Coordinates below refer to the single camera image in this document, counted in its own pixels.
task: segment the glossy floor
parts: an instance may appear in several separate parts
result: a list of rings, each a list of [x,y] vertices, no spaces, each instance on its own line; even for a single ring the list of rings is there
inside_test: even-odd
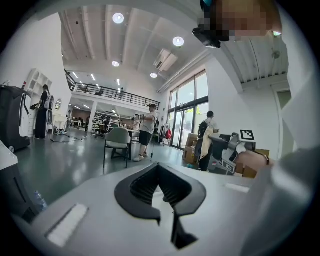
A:
[[[80,139],[87,136],[84,131],[73,128],[68,134]],[[123,158],[111,159],[112,149],[107,149],[105,169],[103,169],[103,138],[89,135],[81,141],[73,137],[48,135],[45,140],[32,138],[28,148],[16,153],[22,181],[30,197],[33,197],[34,190],[38,190],[46,202],[51,204],[91,178],[118,172],[125,168],[126,162]],[[140,144],[133,145],[132,157],[138,155],[139,147]],[[153,161],[179,166],[187,165],[182,160],[181,150],[151,144],[147,152],[151,155],[152,151]],[[128,161],[128,168],[149,161],[150,158],[141,162]]]

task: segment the recessed light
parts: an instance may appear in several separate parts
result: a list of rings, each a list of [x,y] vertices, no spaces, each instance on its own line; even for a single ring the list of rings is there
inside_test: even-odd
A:
[[[114,23],[121,24],[124,22],[125,17],[121,13],[116,13],[113,15],[112,19]]]
[[[185,43],[185,40],[180,36],[177,36],[173,39],[173,44],[177,47],[183,46],[184,43]]]
[[[119,64],[118,61],[112,61],[112,65],[113,65],[114,67],[119,67],[119,66],[120,66],[120,64]]]

